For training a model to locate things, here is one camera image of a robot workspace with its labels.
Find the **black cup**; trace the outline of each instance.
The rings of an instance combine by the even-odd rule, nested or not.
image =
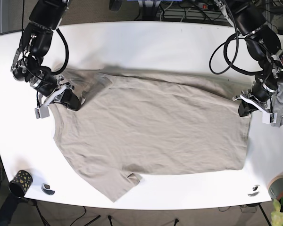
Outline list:
[[[33,177],[25,170],[20,170],[10,181],[9,190],[16,197],[22,198],[32,185]]]

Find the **beige t-shirt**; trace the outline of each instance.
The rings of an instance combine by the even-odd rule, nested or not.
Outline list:
[[[245,86],[167,73],[66,70],[78,112],[51,105],[55,141],[78,175],[113,202],[139,174],[240,170],[249,117],[231,100]]]

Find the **t-shirt sleeve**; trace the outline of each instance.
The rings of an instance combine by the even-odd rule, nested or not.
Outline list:
[[[116,169],[102,169],[102,167],[93,166],[90,170],[92,172],[89,173],[86,173],[89,171],[86,168],[76,170],[76,172],[113,202],[138,185],[141,179],[141,176],[136,173]]]

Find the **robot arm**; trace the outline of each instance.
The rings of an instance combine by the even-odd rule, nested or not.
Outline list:
[[[258,61],[261,71],[247,72],[234,65],[231,68],[245,75],[255,76],[253,87],[235,100],[241,100],[239,115],[241,117],[255,110],[263,112],[263,122],[270,124],[276,122],[276,114],[272,107],[266,109],[267,101],[278,89],[278,84],[283,83],[283,50],[278,36],[267,26],[262,13],[249,0],[215,0],[221,12],[230,24],[236,24],[242,36],[246,36],[249,54]],[[34,7],[29,19],[30,23],[25,28],[20,46],[16,52],[11,71],[18,81],[29,82],[38,91],[37,118],[49,116],[48,105],[51,103],[63,104],[67,109],[78,111],[81,107],[80,99],[72,92],[74,87],[69,83],[62,83],[61,74],[68,63],[68,46],[62,33],[57,28],[63,14],[67,11],[70,0],[39,0]],[[66,48],[66,60],[63,67],[52,72],[50,68],[41,66],[43,57],[47,54],[53,30],[57,30]],[[224,46],[226,62],[229,41],[235,39],[235,34],[230,36]],[[40,104],[42,96],[46,96],[44,104]]]
[[[264,25],[266,19],[251,1],[215,0],[215,2],[229,23],[233,24],[234,21],[240,34],[246,37],[249,54],[258,61],[262,68],[262,71],[247,72],[232,65],[234,70],[245,75],[253,75],[256,80],[251,89],[234,97],[234,100],[241,100],[239,115],[243,117],[255,110],[260,110],[263,112],[264,123],[276,123],[276,113],[273,112],[272,107],[269,111],[266,110],[266,103],[276,93],[278,85],[283,83],[283,50],[278,36],[267,25]],[[233,18],[228,15],[228,10],[231,11]],[[227,41],[234,39],[235,34],[231,35]],[[229,42],[224,46],[224,57],[230,64],[227,58],[228,44]]]
[[[51,103],[63,104],[73,111],[78,111],[81,107],[79,98],[72,91],[74,86],[62,83],[64,78],[60,75],[67,66],[69,50],[58,25],[68,9],[69,2],[68,0],[39,0],[37,2],[29,17],[30,22],[22,33],[11,67],[16,80],[29,82],[31,87],[38,91],[38,107],[35,109],[37,118],[49,116],[48,105]],[[53,30],[57,30],[66,50],[64,65],[56,72],[42,66],[43,57],[51,45]],[[42,96],[47,97],[44,104],[42,104]]]

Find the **white table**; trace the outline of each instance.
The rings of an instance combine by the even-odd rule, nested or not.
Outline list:
[[[155,69],[211,75],[209,58],[233,33],[233,28],[204,24],[120,22],[62,26],[70,49],[68,68],[102,69],[109,66]],[[14,80],[10,67],[20,33],[0,36],[0,154],[9,180],[18,170],[32,173],[34,182],[26,197],[72,205],[140,210],[180,210],[233,206],[269,201],[266,184],[283,172],[283,127],[261,123],[252,116],[248,155],[243,170],[191,175],[150,176],[113,203],[72,170],[53,137],[54,118],[37,120],[36,91]],[[57,34],[43,65],[55,69],[64,62],[64,46]],[[234,43],[230,45],[230,59]],[[235,64],[245,70],[259,66],[243,40]],[[227,66],[222,51],[213,68]],[[232,69],[220,78],[249,83],[253,77]],[[53,196],[41,191],[49,183]],[[261,186],[255,197],[248,193]]]

